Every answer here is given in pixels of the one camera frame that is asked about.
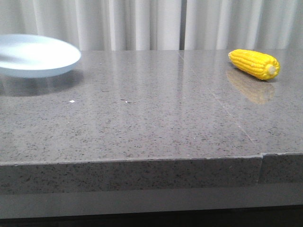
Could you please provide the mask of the yellow corn cob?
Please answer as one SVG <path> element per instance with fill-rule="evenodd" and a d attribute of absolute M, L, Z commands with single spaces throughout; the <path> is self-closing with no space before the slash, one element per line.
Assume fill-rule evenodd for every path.
<path fill-rule="evenodd" d="M 279 61 L 266 53 L 236 49 L 228 53 L 231 63 L 259 80 L 269 80 L 280 72 Z"/>

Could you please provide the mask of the light blue round plate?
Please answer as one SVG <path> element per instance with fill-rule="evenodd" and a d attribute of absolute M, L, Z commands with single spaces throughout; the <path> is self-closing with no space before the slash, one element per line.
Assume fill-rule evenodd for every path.
<path fill-rule="evenodd" d="M 51 37 L 27 34 L 0 36 L 0 73 L 18 78 L 46 78 L 74 69 L 78 48 Z"/>

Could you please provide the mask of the white pleated curtain right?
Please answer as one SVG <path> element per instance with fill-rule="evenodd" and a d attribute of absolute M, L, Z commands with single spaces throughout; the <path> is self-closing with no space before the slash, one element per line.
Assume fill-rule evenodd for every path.
<path fill-rule="evenodd" d="M 184 0 L 181 50 L 302 49 L 301 0 Z"/>

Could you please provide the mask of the white pleated curtain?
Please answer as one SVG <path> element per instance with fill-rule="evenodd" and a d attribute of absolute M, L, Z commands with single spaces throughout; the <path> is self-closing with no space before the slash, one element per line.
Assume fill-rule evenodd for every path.
<path fill-rule="evenodd" d="M 82 51 L 177 50 L 185 0 L 3 0 L 2 34 L 44 35 Z"/>
<path fill-rule="evenodd" d="M 302 49 L 301 0 L 184 0 L 181 50 Z"/>

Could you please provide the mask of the white pleated curtain left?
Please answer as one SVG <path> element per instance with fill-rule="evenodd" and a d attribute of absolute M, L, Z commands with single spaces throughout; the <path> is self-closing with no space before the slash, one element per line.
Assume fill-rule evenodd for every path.
<path fill-rule="evenodd" d="M 177 50 L 185 0 L 3 0 L 2 34 L 44 35 L 82 51 Z"/>

